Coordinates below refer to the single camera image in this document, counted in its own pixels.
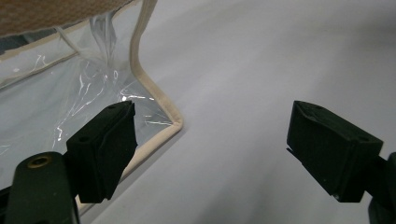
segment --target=beige fabric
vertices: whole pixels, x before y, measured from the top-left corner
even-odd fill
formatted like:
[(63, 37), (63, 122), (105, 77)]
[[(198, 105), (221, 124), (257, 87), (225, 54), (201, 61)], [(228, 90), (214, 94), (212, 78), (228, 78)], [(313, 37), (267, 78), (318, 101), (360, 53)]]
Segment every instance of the beige fabric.
[(0, 0), (0, 36), (83, 21), (128, 2), (131, 0)]

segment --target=transparent plastic sheet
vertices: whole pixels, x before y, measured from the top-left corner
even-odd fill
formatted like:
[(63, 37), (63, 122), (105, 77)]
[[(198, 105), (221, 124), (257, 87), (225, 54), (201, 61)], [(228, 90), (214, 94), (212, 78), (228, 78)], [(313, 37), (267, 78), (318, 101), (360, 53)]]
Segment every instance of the transparent plastic sheet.
[(116, 102), (135, 103), (137, 151), (172, 125), (131, 71), (141, 7), (138, 1), (58, 29), (60, 35), (0, 61), (0, 189), (11, 184), (19, 162), (43, 151), (65, 153), (66, 140)]

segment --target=black plastic part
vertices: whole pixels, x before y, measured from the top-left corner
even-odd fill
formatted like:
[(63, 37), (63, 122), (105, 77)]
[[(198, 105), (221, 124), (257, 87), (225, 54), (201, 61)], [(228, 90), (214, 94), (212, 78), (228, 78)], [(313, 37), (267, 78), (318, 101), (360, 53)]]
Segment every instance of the black plastic part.
[(295, 101), (288, 133), (289, 152), (337, 201), (358, 203), (366, 188), (366, 168), (383, 142), (331, 111)]
[(45, 152), (21, 162), (9, 193), (6, 224), (79, 223), (64, 159)]
[(8, 195), (11, 187), (0, 190), (0, 224), (3, 224), (6, 218)]
[(392, 209), (392, 201), (387, 180), (388, 161), (377, 157), (374, 162), (361, 172), (364, 189), (369, 192), (377, 203), (386, 209)]
[(394, 224), (395, 213), (372, 199), (369, 205), (369, 219), (370, 224)]
[(386, 175), (388, 191), (393, 207), (393, 212), (396, 214), (396, 152), (390, 154), (387, 162)]
[(110, 199), (137, 147), (134, 104), (110, 105), (67, 142), (64, 159), (82, 203)]

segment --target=screw hole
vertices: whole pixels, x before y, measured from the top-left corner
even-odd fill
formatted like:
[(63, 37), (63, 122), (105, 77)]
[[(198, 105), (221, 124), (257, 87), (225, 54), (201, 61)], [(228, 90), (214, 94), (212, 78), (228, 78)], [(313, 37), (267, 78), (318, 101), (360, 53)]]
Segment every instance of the screw hole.
[(359, 138), (359, 140), (361, 140), (363, 142), (368, 142), (369, 141), (369, 139), (367, 137), (359, 136), (358, 138)]
[(84, 137), (80, 137), (78, 140), (80, 142), (88, 142), (88, 140), (90, 140), (90, 137), (84, 136)]
[(39, 168), (39, 167), (47, 165), (48, 163), (50, 163), (50, 161), (51, 161), (50, 156), (36, 157), (36, 158), (32, 159), (31, 161), (29, 161), (29, 163), (27, 164), (27, 167), (29, 167), (31, 169)]

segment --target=white table surface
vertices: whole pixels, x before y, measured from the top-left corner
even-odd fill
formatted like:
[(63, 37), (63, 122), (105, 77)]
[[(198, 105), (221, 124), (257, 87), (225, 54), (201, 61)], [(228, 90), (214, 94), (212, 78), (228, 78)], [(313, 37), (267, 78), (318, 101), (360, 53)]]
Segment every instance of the white table surface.
[(367, 224), (285, 149), (294, 100), (396, 151), (396, 2), (159, 1), (141, 61), (185, 127), (84, 223)]

